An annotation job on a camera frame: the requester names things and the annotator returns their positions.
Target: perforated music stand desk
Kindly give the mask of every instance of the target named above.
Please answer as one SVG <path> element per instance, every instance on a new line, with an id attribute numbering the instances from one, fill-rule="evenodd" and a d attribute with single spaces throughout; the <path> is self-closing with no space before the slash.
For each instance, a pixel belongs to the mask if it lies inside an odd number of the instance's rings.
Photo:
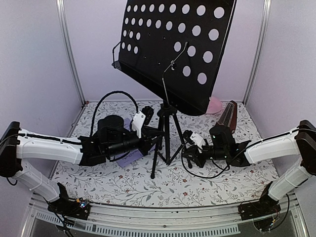
<path id="1" fill-rule="evenodd" d="M 129 0 L 114 67 L 184 114 L 206 112 L 231 26 L 236 0 Z"/>

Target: floral tablecloth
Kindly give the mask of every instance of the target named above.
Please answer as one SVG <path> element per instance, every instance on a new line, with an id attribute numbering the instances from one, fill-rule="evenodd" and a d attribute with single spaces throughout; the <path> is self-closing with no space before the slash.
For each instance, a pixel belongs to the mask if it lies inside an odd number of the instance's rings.
<path id="1" fill-rule="evenodd" d="M 155 115 L 150 126 L 157 127 L 156 114 L 159 110 L 159 102 L 138 102 L 138 104 L 140 109 L 144 106 L 154 108 Z M 95 106 L 96 103 L 90 103 L 85 108 L 73 136 L 89 135 Z M 130 102 L 106 102 L 100 106 L 96 120 L 112 114 L 124 119 L 132 119 L 135 107 Z M 178 118 L 182 131 L 189 129 L 199 132 L 210 141 L 208 131 L 215 125 L 219 115 L 190 117 L 179 112 Z M 173 121 L 170 125 L 170 133 L 171 154 L 173 154 L 180 145 Z M 234 137 L 237 142 L 260 139 L 243 104 L 238 104 L 237 129 Z M 59 162 L 52 180 L 62 183 L 73 198 L 83 197 L 93 202 L 128 206 L 186 207 L 257 199 L 264 185 L 278 177 L 272 161 L 268 160 L 246 168 L 231 167 L 216 179 L 200 179 L 191 176 L 183 169 L 178 156 L 170 166 L 158 158 L 156 178 L 152 180 L 150 172 L 153 155 L 152 152 L 125 168 L 121 168 L 115 162 L 94 167 L 80 167 Z M 217 163 L 225 167 L 224 161 Z M 212 162 L 207 162 L 203 169 L 193 164 L 191 169 L 191 172 L 201 176 L 213 176 L 219 171 Z"/>

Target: pink object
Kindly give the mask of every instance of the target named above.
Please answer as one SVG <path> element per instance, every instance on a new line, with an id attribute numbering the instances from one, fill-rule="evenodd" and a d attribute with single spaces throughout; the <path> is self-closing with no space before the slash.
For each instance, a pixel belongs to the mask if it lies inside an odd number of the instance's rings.
<path id="1" fill-rule="evenodd" d="M 220 112 L 223 108 L 223 104 L 222 102 L 217 99 L 216 97 L 211 97 L 209 104 L 208 104 L 208 108 L 206 111 L 207 115 L 212 115 L 212 114 L 216 114 L 218 112 Z"/>

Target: black motor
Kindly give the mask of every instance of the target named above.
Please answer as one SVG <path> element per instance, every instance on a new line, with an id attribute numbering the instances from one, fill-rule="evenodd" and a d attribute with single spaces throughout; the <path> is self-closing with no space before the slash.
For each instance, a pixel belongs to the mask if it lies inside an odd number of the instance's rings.
<path id="1" fill-rule="evenodd" d="M 98 137 L 101 144 L 123 141 L 124 120 L 117 115 L 109 115 L 98 121 Z"/>

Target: white wall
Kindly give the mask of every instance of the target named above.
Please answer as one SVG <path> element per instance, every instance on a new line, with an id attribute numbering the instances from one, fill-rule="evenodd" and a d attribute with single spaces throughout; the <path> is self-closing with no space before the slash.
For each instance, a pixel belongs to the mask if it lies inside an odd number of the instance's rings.
<path id="1" fill-rule="evenodd" d="M 65 136 L 80 111 L 55 1 L 0 0 L 0 134 L 11 121 Z M 33 164 L 44 174 L 53 162 Z M 0 177 L 0 236 L 17 237 L 31 192 Z"/>
<path id="2" fill-rule="evenodd" d="M 263 137 L 288 131 L 303 119 L 316 125 L 316 5 L 314 0 L 273 0 L 256 82 L 248 105 Z M 280 174 L 297 158 L 279 158 Z M 316 236 L 316 179 L 296 190 Z"/>
<path id="3" fill-rule="evenodd" d="M 97 101 L 112 90 L 136 99 L 157 98 L 115 70 L 112 48 L 120 41 L 127 0 L 67 0 L 65 10 L 79 78 L 86 99 Z M 214 88 L 221 100 L 242 101 L 260 30 L 263 0 L 238 0 L 222 65 Z M 122 95 L 109 99 L 126 99 Z"/>

